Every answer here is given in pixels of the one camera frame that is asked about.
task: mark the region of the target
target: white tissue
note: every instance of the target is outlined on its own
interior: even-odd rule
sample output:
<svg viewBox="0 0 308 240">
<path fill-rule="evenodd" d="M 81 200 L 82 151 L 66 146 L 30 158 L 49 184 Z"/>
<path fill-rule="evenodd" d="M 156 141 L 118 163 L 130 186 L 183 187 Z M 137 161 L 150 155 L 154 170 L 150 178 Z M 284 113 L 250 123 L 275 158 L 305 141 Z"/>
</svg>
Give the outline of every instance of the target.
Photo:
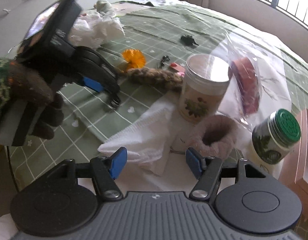
<svg viewBox="0 0 308 240">
<path fill-rule="evenodd" d="M 0 240 L 9 240 L 16 233 L 18 229 L 15 226 L 15 223 L 10 214 L 0 217 Z"/>
<path fill-rule="evenodd" d="M 75 21 L 69 41 L 75 46 L 98 48 L 108 41 L 122 39 L 125 34 L 119 18 L 88 10 Z"/>
<path fill-rule="evenodd" d="M 137 163 L 155 174 L 164 171 L 178 129 L 173 125 L 178 96 L 173 92 L 158 99 L 142 116 L 124 130 L 113 135 L 98 151 L 111 156 L 121 146 L 126 147 L 128 163 Z"/>
</svg>

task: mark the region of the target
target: black hair clip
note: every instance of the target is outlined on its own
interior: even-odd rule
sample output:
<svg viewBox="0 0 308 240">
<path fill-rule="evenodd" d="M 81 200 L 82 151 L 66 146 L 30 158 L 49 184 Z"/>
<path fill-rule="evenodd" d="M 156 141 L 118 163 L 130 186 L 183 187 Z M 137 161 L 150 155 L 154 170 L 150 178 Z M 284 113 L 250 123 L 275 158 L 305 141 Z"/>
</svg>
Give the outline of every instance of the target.
<svg viewBox="0 0 308 240">
<path fill-rule="evenodd" d="M 161 61 L 158 63 L 157 68 L 162 69 L 164 67 L 166 61 L 170 61 L 169 56 L 163 56 Z"/>
<path fill-rule="evenodd" d="M 195 42 L 193 36 L 191 36 L 191 35 L 182 35 L 181 38 L 180 38 L 180 40 L 181 40 L 186 46 L 192 46 L 193 44 L 199 46 L 199 45 Z"/>
</svg>

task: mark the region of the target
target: black circular pad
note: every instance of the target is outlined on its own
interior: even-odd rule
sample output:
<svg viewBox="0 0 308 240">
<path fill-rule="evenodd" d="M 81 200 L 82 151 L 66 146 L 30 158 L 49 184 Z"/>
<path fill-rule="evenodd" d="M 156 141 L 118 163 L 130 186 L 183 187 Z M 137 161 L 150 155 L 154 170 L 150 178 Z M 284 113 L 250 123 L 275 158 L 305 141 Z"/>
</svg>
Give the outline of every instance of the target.
<svg viewBox="0 0 308 240">
<path fill-rule="evenodd" d="M 297 195 L 269 175 L 239 179 L 217 195 L 214 208 L 228 225 L 252 234 L 285 231 L 302 210 Z"/>
<path fill-rule="evenodd" d="M 270 212 L 279 205 L 279 199 L 272 193 L 253 191 L 245 194 L 242 202 L 246 208 L 255 212 Z"/>
<path fill-rule="evenodd" d="M 18 193 L 11 202 L 17 227 L 35 236 L 60 236 L 83 226 L 97 210 L 87 188 L 59 179 Z"/>
</svg>

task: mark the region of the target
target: printed jar label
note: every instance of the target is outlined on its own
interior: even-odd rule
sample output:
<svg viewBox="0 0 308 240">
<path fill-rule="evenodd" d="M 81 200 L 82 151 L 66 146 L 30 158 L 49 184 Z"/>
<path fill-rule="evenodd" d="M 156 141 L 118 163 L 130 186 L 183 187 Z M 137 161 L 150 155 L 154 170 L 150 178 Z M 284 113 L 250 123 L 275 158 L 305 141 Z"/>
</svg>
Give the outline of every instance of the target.
<svg viewBox="0 0 308 240">
<path fill-rule="evenodd" d="M 268 122 L 263 122 L 255 127 L 252 133 L 252 141 L 258 156 L 268 164 L 277 164 L 290 151 L 275 143 L 269 132 Z"/>
<path fill-rule="evenodd" d="M 215 114 L 223 95 L 205 95 L 184 84 L 179 99 L 179 111 L 190 122 L 199 122 L 204 116 Z"/>
</svg>

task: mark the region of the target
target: small glass jar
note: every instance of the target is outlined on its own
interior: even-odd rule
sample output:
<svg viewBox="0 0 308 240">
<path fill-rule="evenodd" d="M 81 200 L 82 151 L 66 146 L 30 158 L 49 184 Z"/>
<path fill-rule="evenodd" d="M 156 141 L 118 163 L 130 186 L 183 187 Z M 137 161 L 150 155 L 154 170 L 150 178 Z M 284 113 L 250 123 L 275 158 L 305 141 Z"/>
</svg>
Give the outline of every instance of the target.
<svg viewBox="0 0 308 240">
<path fill-rule="evenodd" d="M 208 54 L 191 55 L 186 63 L 178 109 L 187 121 L 197 123 L 216 113 L 230 82 L 230 66 Z"/>
<path fill-rule="evenodd" d="M 290 152 L 300 136 L 296 118 L 286 109 L 279 109 L 254 128 L 252 144 L 262 161 L 274 165 Z"/>
</svg>

